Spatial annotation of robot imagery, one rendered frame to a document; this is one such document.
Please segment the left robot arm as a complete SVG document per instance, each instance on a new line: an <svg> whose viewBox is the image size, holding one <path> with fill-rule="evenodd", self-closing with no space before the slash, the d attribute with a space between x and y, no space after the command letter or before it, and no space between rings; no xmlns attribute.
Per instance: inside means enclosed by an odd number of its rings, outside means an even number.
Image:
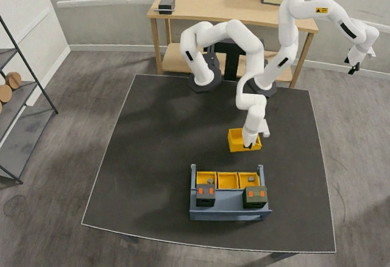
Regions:
<svg viewBox="0 0 390 267"><path fill-rule="evenodd" d="M379 31L361 21L349 19L346 11L333 0L283 0L278 11L278 39L282 45L278 54L264 68L264 73L254 77L258 87L269 90L273 81L289 67L298 49L298 29L295 19L304 20L326 16L339 31L371 60L376 58L372 45ZM285 48L286 47L286 48Z"/></svg>

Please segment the dark green tool case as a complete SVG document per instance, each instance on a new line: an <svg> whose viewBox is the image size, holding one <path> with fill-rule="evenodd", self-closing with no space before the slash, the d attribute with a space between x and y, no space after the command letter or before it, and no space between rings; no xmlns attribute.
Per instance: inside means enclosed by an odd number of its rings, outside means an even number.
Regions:
<svg viewBox="0 0 390 267"><path fill-rule="evenodd" d="M246 186L242 194L243 208L263 208L268 202L266 186Z"/></svg>

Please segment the yellow bin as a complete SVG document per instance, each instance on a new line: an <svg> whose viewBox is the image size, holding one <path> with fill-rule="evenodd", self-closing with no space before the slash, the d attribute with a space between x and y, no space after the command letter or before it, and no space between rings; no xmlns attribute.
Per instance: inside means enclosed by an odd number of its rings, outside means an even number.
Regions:
<svg viewBox="0 0 390 267"><path fill-rule="evenodd" d="M211 178L216 184L215 176L216 172L197 172L197 183L207 183L207 180Z"/></svg>
<svg viewBox="0 0 390 267"><path fill-rule="evenodd" d="M251 149L249 148L243 148L244 147L244 141L242 136L242 129L229 129L228 139L229 139L229 145L230 145L230 152L236 152L236 151L249 151L249 150L256 150L261 149L261 143L259 136L257 135L257 140L254 146L252 146ZM241 144L238 144L241 143Z"/></svg>
<svg viewBox="0 0 390 267"><path fill-rule="evenodd" d="M238 189L237 173L218 173L218 189L221 188Z"/></svg>
<svg viewBox="0 0 390 267"><path fill-rule="evenodd" d="M254 182L248 182L248 177L254 177ZM257 173L238 173L238 189L246 186L260 186Z"/></svg>

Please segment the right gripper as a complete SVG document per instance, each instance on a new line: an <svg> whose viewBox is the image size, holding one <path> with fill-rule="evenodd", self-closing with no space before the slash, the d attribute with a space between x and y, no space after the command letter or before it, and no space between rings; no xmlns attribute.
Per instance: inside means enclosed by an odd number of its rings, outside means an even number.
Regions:
<svg viewBox="0 0 390 267"><path fill-rule="evenodd" d="M255 145L255 142L256 142L256 139L257 139L257 133L255 133L255 134L248 133L245 130L245 128L243 127L242 136L243 136L243 141L244 141L244 147L243 148L251 149L252 146Z"/></svg>

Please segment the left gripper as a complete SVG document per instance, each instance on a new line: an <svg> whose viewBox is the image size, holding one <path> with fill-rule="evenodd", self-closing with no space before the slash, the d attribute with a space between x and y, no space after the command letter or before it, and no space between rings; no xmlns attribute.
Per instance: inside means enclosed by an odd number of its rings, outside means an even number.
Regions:
<svg viewBox="0 0 390 267"><path fill-rule="evenodd" d="M360 70L360 64L366 56L366 53L362 53L355 47L356 44L353 45L351 49L349 49L349 53L347 54L347 58L344 63L349 63L352 66L352 69L348 72L348 74L353 74L355 71ZM356 69L354 69L354 66Z"/></svg>

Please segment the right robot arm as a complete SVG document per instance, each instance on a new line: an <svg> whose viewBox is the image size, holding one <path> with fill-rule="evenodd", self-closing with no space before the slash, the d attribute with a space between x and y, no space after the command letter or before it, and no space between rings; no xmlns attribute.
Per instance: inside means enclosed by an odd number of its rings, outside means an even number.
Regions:
<svg viewBox="0 0 390 267"><path fill-rule="evenodd" d="M180 53L190 66L194 81L198 85L207 85L214 74L199 52L197 44L206 48L223 39L232 38L246 53L246 73L236 87L236 106L240 110L249 110L244 125L250 134L262 132L264 137L270 133L264 118L266 98L262 94L243 94L244 83L264 73L264 47L262 42L239 20L219 23L213 26L209 22L198 23L185 30L180 37Z"/></svg>

